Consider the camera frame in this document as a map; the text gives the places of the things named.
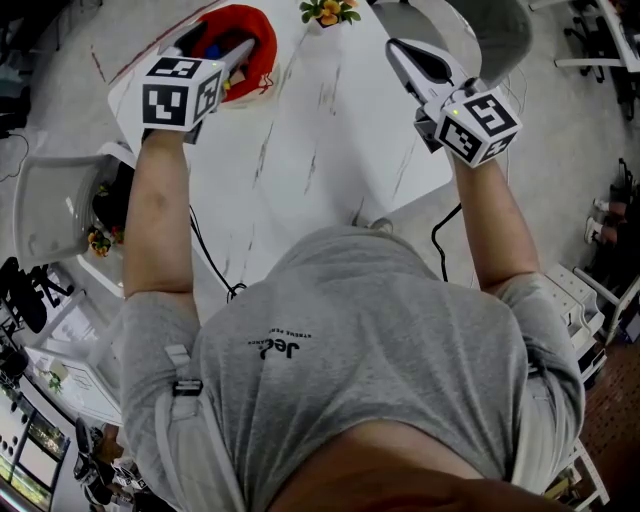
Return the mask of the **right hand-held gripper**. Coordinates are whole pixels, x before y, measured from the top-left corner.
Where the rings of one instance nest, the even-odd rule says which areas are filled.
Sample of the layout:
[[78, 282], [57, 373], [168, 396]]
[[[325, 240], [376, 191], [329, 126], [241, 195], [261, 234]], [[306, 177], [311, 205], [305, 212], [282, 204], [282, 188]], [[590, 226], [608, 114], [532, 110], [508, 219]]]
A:
[[423, 104], [414, 126], [432, 151], [443, 147], [476, 168], [518, 135], [522, 123], [500, 89], [478, 89], [448, 51], [400, 38], [390, 39], [385, 51], [405, 89]]

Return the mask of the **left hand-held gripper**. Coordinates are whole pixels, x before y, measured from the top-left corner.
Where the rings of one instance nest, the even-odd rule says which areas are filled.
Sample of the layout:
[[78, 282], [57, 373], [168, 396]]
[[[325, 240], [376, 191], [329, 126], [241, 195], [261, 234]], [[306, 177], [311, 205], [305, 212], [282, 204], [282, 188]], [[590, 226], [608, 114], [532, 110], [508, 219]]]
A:
[[196, 144], [204, 118], [223, 99], [225, 80], [248, 61], [254, 38], [218, 60], [190, 57], [206, 30], [206, 21], [196, 21], [160, 42], [159, 55], [142, 80], [144, 131], [181, 132], [186, 143]]

